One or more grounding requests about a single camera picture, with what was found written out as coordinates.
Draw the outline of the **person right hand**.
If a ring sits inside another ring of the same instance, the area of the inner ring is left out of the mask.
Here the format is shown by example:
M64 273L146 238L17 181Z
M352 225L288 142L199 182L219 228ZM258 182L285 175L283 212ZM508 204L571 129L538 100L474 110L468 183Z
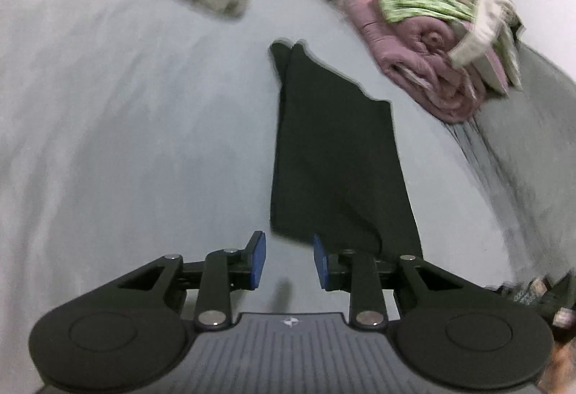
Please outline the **person right hand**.
M540 379L539 389L547 394L575 392L575 342L556 344L547 369Z

